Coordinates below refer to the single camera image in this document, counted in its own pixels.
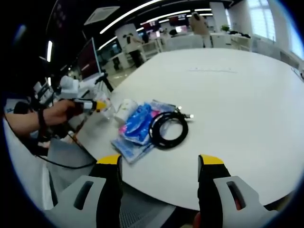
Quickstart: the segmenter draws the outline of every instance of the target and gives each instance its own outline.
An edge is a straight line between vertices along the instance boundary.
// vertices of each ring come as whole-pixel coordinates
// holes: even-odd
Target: human hand
[[[68,120],[68,114],[71,113],[72,116],[80,114],[71,112],[75,109],[75,103],[73,101],[61,100],[55,103],[54,106],[45,109],[43,111],[43,117],[47,126],[62,124]]]

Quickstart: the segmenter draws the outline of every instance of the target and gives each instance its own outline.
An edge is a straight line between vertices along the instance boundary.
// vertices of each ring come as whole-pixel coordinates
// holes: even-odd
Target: white office desk
[[[198,155],[221,158],[268,204],[290,193],[304,167],[304,83],[291,67],[256,53],[231,49],[191,49],[156,55],[112,93],[156,99],[194,114],[178,147],[153,149],[134,165],[123,162],[123,181],[167,203],[199,209]],[[116,154],[110,140],[116,122],[96,114],[78,135],[96,159]]]

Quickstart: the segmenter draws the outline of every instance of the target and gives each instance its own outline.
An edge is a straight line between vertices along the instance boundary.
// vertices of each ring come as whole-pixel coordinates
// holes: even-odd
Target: round table
[[[283,62],[231,49],[164,52],[143,64],[112,93],[153,99],[194,114],[176,148],[154,148],[133,165],[123,160],[123,181],[156,199],[199,210],[198,155],[222,159],[263,205],[295,189],[304,167],[304,83]],[[93,114],[79,141],[96,159],[116,154],[117,123]]]

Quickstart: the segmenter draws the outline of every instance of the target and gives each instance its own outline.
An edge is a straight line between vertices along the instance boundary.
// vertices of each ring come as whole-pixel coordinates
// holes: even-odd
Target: black wire
[[[6,115],[5,115],[5,113],[4,113],[4,118],[6,119],[6,122],[8,123],[8,125],[9,125],[11,131],[14,133],[14,135],[15,135],[17,138],[19,138],[19,137],[15,134],[15,132],[13,131],[13,129],[12,129],[12,127],[11,127],[11,125],[10,125],[10,123],[9,123],[9,121],[8,121],[8,119],[7,119],[7,117],[6,117]],[[77,143],[76,140],[75,140],[71,135],[69,135],[69,134],[67,134],[67,135],[70,136],[71,139],[72,139],[72,140],[73,140],[73,141],[74,141],[74,142],[75,142],[83,151],[88,152],[83,146],[81,146],[79,143]],[[78,167],[73,167],[73,166],[68,166],[68,165],[59,164],[59,163],[56,163],[56,162],[54,162],[54,161],[50,161],[50,160],[48,160],[48,159],[46,159],[46,158],[44,158],[44,157],[41,157],[40,155],[36,155],[36,156],[39,157],[39,158],[42,159],[42,160],[45,160],[46,162],[49,162],[49,163],[53,164],[53,165],[57,165],[57,166],[60,166],[60,167],[63,167],[63,168],[67,168],[67,169],[72,169],[72,170],[79,170],[79,169],[83,169],[83,168],[86,168],[86,167],[89,167],[89,166],[91,166],[91,165],[96,164],[96,162],[94,161],[94,162],[92,162],[92,163],[90,163],[90,164],[86,164],[86,165],[82,165],[82,166],[78,166]]]
[[[185,114],[180,113],[178,110],[176,110],[176,112],[164,112],[156,115],[149,126],[151,142],[161,149],[169,149],[179,145],[186,138],[189,131],[185,118],[188,117]],[[166,140],[161,136],[160,131],[162,125],[168,120],[177,120],[182,125],[182,132],[176,139]]]

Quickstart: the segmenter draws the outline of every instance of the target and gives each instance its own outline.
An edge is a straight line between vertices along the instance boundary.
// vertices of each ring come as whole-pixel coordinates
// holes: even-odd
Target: black wrist strap
[[[38,111],[38,120],[39,120],[39,125],[40,125],[41,130],[45,130],[47,128],[46,121],[43,117],[43,111],[44,111],[44,109],[40,109]]]

